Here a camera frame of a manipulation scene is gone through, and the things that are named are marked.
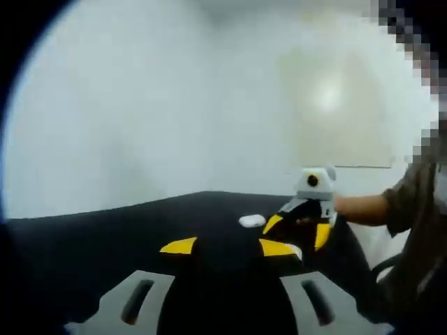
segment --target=shirt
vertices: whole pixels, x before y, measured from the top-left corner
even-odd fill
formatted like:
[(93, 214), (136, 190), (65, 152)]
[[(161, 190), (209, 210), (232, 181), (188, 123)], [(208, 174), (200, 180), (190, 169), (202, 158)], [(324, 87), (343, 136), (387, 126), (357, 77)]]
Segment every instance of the shirt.
[(391, 236), (411, 230), (401, 260), (381, 282), (393, 315), (416, 303), (421, 284), (446, 254), (447, 220), (433, 197), (436, 168), (436, 164), (413, 163), (394, 187), (383, 192)]

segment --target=person's arm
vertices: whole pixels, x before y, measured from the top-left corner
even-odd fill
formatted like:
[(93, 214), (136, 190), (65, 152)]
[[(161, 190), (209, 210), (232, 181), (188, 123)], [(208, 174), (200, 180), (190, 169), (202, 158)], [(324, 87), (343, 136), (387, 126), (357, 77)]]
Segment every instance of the person's arm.
[(421, 165), (411, 164), (405, 175), (381, 195), (335, 198), (335, 211), (348, 222), (387, 225), (392, 236), (411, 228), (416, 215)]

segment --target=small robot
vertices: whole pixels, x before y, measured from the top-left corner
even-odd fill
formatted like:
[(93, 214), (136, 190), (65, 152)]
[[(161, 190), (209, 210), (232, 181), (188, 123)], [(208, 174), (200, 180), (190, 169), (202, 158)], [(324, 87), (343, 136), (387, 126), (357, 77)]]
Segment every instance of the small robot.
[(327, 242), (337, 218), (335, 180), (332, 166), (304, 168), (296, 195), (270, 217), (263, 234), (293, 244), (303, 252), (320, 249)]

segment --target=whiteboard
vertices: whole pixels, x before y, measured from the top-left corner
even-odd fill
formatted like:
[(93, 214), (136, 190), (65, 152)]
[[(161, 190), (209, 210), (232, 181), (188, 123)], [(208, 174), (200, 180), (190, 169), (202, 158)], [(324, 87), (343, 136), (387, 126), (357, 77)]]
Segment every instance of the whiteboard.
[(278, 64), (301, 165), (391, 168), (380, 86), (359, 54), (297, 47)]

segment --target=yellow panel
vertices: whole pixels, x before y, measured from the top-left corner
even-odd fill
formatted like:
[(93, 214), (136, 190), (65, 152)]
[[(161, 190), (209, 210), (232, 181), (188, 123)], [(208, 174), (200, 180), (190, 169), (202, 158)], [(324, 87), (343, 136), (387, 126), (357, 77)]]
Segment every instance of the yellow panel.
[(319, 223), (316, 226), (315, 250), (320, 249), (327, 242), (330, 233), (329, 223)]
[(278, 214), (275, 214), (270, 218), (270, 220), (267, 222), (267, 225), (265, 225), (263, 234), (267, 234), (267, 232), (272, 229), (274, 225), (276, 225), (278, 222), (282, 220), (282, 217), (280, 217)]
[(264, 256), (282, 256), (282, 255), (294, 255), (292, 249), (290, 249), (284, 243), (275, 241), (269, 241), (268, 239), (259, 239), (261, 246), (263, 246)]
[(197, 237), (192, 237), (190, 239), (181, 239), (179, 241), (170, 242), (161, 248), (161, 253), (182, 253), (185, 255), (190, 255), (193, 249), (194, 242)]

